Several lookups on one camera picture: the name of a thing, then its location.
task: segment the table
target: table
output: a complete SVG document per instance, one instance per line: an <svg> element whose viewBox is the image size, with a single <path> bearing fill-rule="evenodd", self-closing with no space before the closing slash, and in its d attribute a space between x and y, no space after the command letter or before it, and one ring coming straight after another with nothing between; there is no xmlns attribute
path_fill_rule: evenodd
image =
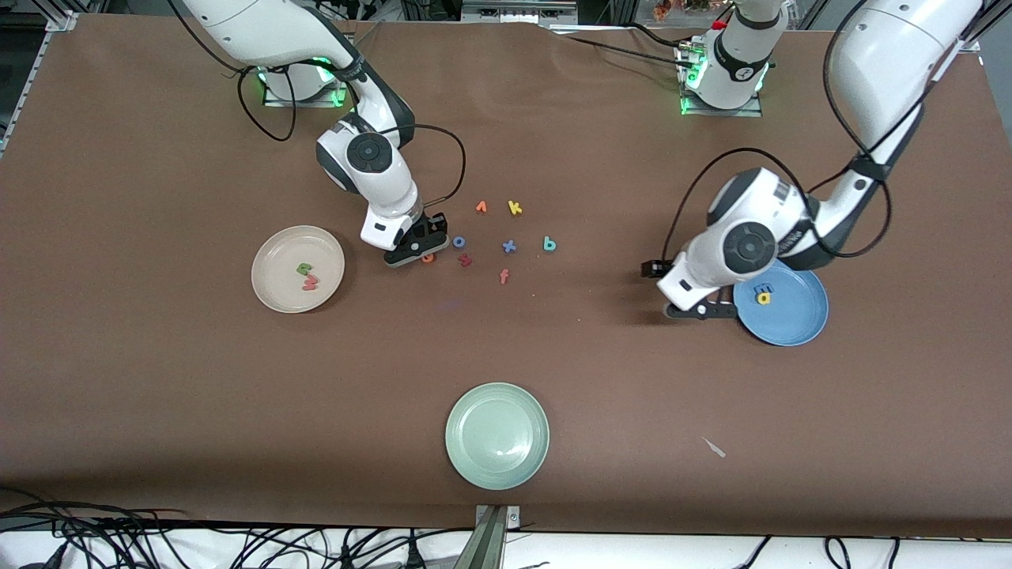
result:
<svg viewBox="0 0 1012 569"><path fill-rule="evenodd" d="M178 22L82 15L0 160L0 480L237 520L454 526L509 503L538 530L1007 536L1012 160L976 57L927 101L884 242L820 271L814 342L668 321L638 276L720 152L769 150L807 184L846 163L828 38L786 33L764 116L727 119L680 115L663 65L532 25L383 24L363 53L468 145L443 211L474 259L391 270L357 239L364 202L316 164L337 112L300 110L274 143ZM424 196L455 181L449 139L421 132L404 155ZM757 164L714 168L675 243ZM321 309L275 314L250 263L300 224L333 232L348 271ZM529 390L552 427L540 472L506 492L470 486L443 449L453 402L492 381Z"/></svg>

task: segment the metal frame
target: metal frame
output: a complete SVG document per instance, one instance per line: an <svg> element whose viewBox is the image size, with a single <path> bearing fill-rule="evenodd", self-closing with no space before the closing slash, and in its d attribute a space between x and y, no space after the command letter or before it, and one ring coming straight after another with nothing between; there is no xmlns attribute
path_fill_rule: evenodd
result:
<svg viewBox="0 0 1012 569"><path fill-rule="evenodd" d="M108 0L31 0L31 3L49 20L47 31L68 31L77 21L75 14L104 12Z"/></svg>
<svg viewBox="0 0 1012 569"><path fill-rule="evenodd" d="M805 12L805 17L797 24L797 29L812 29L827 4L829 4L829 0L815 0L809 10Z"/></svg>
<svg viewBox="0 0 1012 569"><path fill-rule="evenodd" d="M28 72L28 79L24 82L24 87L21 88L21 96L17 98L17 106L14 107L14 112L10 115L10 124L7 125L7 130L4 131L3 139L0 140L0 158L3 158L3 153L7 150L7 143L10 140L12 134L14 134L14 128L17 125L17 117L21 114L21 107L24 106L24 99L28 97L28 89L31 88L31 84L35 82L35 75L38 73L39 66L43 65L43 56L46 55L46 50L50 47L50 40L53 39L53 31L47 31L46 37L43 38L43 45L38 47L38 54L35 56L35 61L31 64L31 71Z"/></svg>
<svg viewBox="0 0 1012 569"><path fill-rule="evenodd" d="M973 44L977 42L982 35L987 33L992 27L995 26L1002 18L1012 12L1012 0L997 0L988 6L987 11L981 19L975 22L974 26L969 28L966 33L966 43Z"/></svg>
<svg viewBox="0 0 1012 569"><path fill-rule="evenodd" d="M475 525L482 522L482 516L485 515L486 510L492 506L478 506L475 508ZM506 506L506 529L507 530L519 530L520 529L520 506Z"/></svg>
<svg viewBox="0 0 1012 569"><path fill-rule="evenodd" d="M576 0L463 0L461 22L526 21L551 27L580 22Z"/></svg>
<svg viewBox="0 0 1012 569"><path fill-rule="evenodd" d="M499 569L502 565L503 550L506 548L506 530L511 521L519 523L518 506L479 506L485 510L468 545L463 546L460 557L453 569ZM509 510L516 508L516 519L511 519Z"/></svg>

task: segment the beige plate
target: beige plate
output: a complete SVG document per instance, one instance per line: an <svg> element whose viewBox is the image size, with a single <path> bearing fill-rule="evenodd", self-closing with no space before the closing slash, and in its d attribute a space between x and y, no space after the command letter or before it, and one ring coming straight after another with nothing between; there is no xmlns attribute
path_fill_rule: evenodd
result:
<svg viewBox="0 0 1012 569"><path fill-rule="evenodd" d="M315 291L304 291L306 276L297 270L302 263L319 282ZM279 231L257 251L253 259L253 292L272 310L288 314L306 312L327 302L344 276L344 250L330 233L309 225Z"/></svg>

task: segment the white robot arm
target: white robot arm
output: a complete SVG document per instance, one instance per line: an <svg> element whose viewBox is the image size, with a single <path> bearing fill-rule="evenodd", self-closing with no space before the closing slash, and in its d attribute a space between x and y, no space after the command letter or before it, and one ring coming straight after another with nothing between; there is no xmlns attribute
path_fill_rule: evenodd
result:
<svg viewBox="0 0 1012 569"><path fill-rule="evenodd" d="M739 173L710 205L706 231L658 281L665 297L680 311L691 311L722 287L758 275L777 257L797 270L832 261L823 245L839 251L846 242L916 131L922 109L918 104L908 110L944 73L960 33L981 8L979 0L871 0L857 11L841 35L831 76L857 117L871 159L858 154L826 201L764 168Z"/></svg>
<svg viewBox="0 0 1012 569"><path fill-rule="evenodd" d="M415 116L330 20L287 0L183 0L230 56L268 69L326 58L357 95L355 110L317 140L317 161L341 188L368 201L360 236L390 266L445 248L445 220L429 218L398 151Z"/></svg>
<svg viewBox="0 0 1012 569"><path fill-rule="evenodd" d="M783 0L738 0L733 10L726 28L699 39L703 58L686 82L703 102L723 109L738 108L755 93L788 20Z"/></svg>

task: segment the blue plate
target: blue plate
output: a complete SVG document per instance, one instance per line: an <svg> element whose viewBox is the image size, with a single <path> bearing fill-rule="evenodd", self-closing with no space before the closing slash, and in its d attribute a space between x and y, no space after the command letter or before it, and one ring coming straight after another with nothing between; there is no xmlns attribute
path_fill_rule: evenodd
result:
<svg viewBox="0 0 1012 569"><path fill-rule="evenodd" d="M795 272L779 260L752 280L735 284L735 306L749 332L773 345L809 342L829 320L829 298L819 277L811 270Z"/></svg>

